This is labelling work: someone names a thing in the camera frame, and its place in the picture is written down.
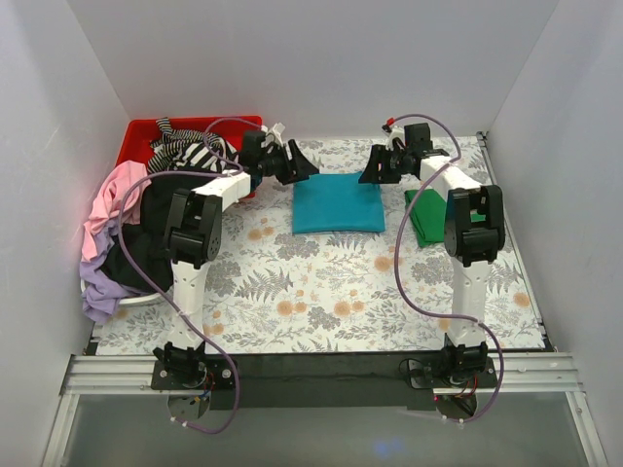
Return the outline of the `teal t shirt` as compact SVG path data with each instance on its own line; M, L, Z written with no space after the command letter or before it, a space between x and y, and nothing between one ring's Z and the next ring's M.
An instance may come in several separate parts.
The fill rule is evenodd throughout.
M360 184L361 173L315 174L293 189L292 233L385 231L379 185Z

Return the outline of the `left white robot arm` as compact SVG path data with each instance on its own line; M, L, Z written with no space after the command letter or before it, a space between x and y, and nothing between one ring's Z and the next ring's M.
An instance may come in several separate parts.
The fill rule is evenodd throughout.
M231 160L223 153L212 156L222 168L206 184L174 193L165 228L174 317L165 346L154 354L164 372L188 389L202 386L210 375L199 331L209 263L220 250L223 212L250 195L265 177L290 185L319 172L293 139L281 141L277 129L246 132L241 151Z

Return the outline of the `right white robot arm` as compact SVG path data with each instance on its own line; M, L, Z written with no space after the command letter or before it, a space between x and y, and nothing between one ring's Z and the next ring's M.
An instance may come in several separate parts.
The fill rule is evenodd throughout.
M474 384L479 375L493 371L487 346L493 333L484 318L487 283L505 243L502 190L472 179L457 166L457 158L435 148L426 123L399 126L390 119L383 131L386 141L373 145L359 181L397 184L413 175L421 189L412 207L427 192L439 195L446 203L444 247L454 274L444 345L429 357L409 361L407 374L420 387Z

